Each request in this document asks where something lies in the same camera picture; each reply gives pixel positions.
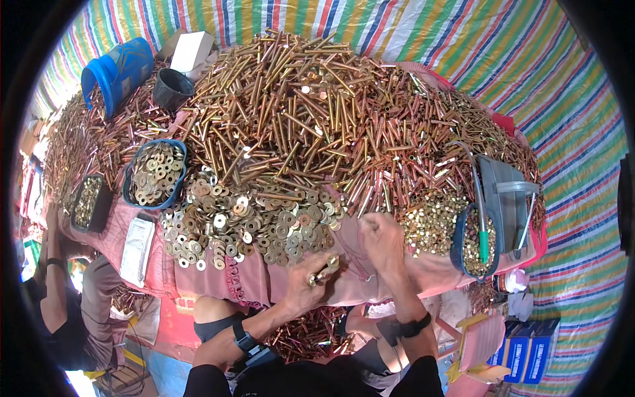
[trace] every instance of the blue basket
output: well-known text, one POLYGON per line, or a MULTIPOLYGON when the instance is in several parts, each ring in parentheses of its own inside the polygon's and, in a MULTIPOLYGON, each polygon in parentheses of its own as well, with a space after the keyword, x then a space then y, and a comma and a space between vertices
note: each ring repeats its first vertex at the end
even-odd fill
POLYGON ((491 264, 490 270, 484 276, 482 276, 482 278, 478 278, 478 276, 468 273, 465 270, 465 264, 463 263, 463 242, 465 239, 465 224, 467 222, 467 214, 472 208, 476 208, 476 203, 470 203, 467 208, 457 216, 457 227, 454 230, 454 235, 452 236, 452 246, 450 247, 450 260, 452 261, 452 265, 454 265, 456 270, 465 273, 465 275, 468 277, 476 278, 479 283, 482 283, 487 277, 490 277, 492 274, 494 274, 496 272, 496 269, 498 269, 498 259, 500 257, 500 252, 502 251, 503 243, 502 238, 500 238, 502 229, 496 221, 496 218, 493 216, 493 212, 487 206, 485 206, 485 212, 491 219, 494 226, 494 231, 496 232, 494 261, 491 264))
POLYGON ((126 202, 126 204, 130 206, 133 206, 136 208, 143 208, 144 210, 164 210, 166 208, 171 207, 174 204, 174 202, 177 200, 177 197, 181 195, 181 189, 183 188, 183 181, 185 179, 185 175, 187 174, 186 160, 187 160, 187 148, 185 147, 185 144, 180 140, 155 139, 141 146, 141 148, 139 148, 139 150, 135 154, 135 157, 133 157, 132 161, 130 161, 130 164, 126 166, 126 171, 123 174, 123 187, 121 189, 121 195, 123 197, 123 200, 126 202), (183 150, 183 168, 181 168, 181 176, 177 179, 177 182, 174 184, 174 191, 172 192, 172 194, 170 194, 168 199, 164 201, 162 204, 159 204, 156 206, 134 204, 130 201, 130 198, 128 197, 128 192, 130 191, 130 182, 132 180, 132 164, 134 164, 135 160, 143 152, 146 146, 153 145, 153 144, 160 144, 161 142, 167 142, 172 146, 178 146, 179 148, 181 148, 181 150, 183 150))
POLYGON ((81 73, 81 91, 88 108, 91 108, 90 98, 97 82, 104 96, 106 118, 110 118, 117 105, 150 77, 153 66, 152 50, 142 37, 94 58, 81 73))

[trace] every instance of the plastic bottle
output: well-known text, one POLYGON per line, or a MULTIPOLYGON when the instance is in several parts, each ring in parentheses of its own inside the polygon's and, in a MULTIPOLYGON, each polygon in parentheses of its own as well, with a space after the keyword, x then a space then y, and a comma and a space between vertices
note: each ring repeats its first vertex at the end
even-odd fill
POLYGON ((527 289, 529 276, 522 269, 514 269, 499 274, 494 280, 494 286, 500 293, 517 293, 527 289))

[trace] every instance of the black shirt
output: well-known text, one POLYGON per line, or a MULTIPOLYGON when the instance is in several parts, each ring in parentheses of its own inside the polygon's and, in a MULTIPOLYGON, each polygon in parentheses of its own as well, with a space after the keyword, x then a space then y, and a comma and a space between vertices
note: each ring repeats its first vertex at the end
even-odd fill
MULTIPOLYGON (((348 365, 350 356, 338 356, 328 364, 300 361, 289 365, 271 363, 250 369, 234 391, 234 397, 266 396, 355 396, 376 397, 378 391, 366 385, 348 365)), ((230 397, 225 375, 213 365, 190 370, 184 397, 230 397)), ((443 397, 436 360, 425 356, 415 361, 391 397, 443 397)))
POLYGON ((40 301, 46 297, 46 289, 38 286, 33 279, 25 281, 24 284, 33 304, 37 329, 55 364, 65 371, 94 370, 97 363, 84 352, 88 330, 81 318, 81 295, 77 290, 71 286, 64 287, 67 320, 51 334, 44 324, 40 308, 40 301))

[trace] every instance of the black shorts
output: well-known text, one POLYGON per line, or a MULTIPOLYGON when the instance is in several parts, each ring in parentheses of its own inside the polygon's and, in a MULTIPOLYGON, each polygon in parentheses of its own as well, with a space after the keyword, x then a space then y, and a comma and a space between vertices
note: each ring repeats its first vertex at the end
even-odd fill
MULTIPOLYGON (((249 309, 249 314, 236 312, 229 317, 212 321, 210 323, 194 323, 194 332, 201 339, 202 343, 214 338, 216 334, 222 330, 233 326, 235 323, 245 320, 246 318, 256 315, 258 311, 253 308, 249 309)), ((377 340, 372 339, 364 347, 355 352, 355 354, 337 356, 328 364, 329 367, 355 368, 356 372, 361 376, 361 380, 367 385, 381 391, 399 383, 400 373, 391 373, 377 349, 377 340)), ((229 383, 232 393, 236 388, 236 379, 240 371, 230 369, 225 373, 225 378, 229 383)))
POLYGON ((222 318, 220 320, 212 321, 211 323, 194 323, 194 332, 196 332, 196 336, 201 339, 202 343, 207 342, 208 340, 214 338, 218 332, 234 326, 236 323, 240 323, 246 318, 253 317, 258 314, 254 308, 249 308, 249 314, 245 315, 241 311, 237 311, 229 317, 222 318))

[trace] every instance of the person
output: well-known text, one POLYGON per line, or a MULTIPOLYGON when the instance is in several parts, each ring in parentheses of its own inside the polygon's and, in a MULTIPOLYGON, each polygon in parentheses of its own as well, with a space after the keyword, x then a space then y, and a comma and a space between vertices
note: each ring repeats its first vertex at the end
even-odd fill
POLYGON ((289 268, 286 296, 270 309, 254 314, 211 297, 196 301, 194 329, 202 344, 194 355, 184 396, 377 396, 392 387, 387 382, 391 377, 397 382, 391 396, 442 396, 436 338, 430 315, 408 278, 404 232, 381 213, 365 215, 361 227, 368 256, 392 292, 396 309, 392 329, 400 332, 391 333, 389 326, 363 318, 357 308, 346 329, 372 338, 358 352, 336 356, 327 363, 285 365, 277 358, 257 366, 249 366, 248 361, 245 367, 246 357, 250 361, 262 358, 265 347, 258 347, 258 341, 315 308, 323 298, 323 284, 308 284, 309 275, 318 272, 328 256, 316 254, 289 268), (399 379, 400 368, 408 363, 410 369, 399 379))
POLYGON ((78 293, 69 279, 67 259, 90 257, 93 250, 60 234, 57 205, 50 205, 46 223, 36 273, 24 283, 44 347, 62 370, 115 367, 110 305, 115 288, 123 281, 101 256, 86 267, 83 292, 78 293))

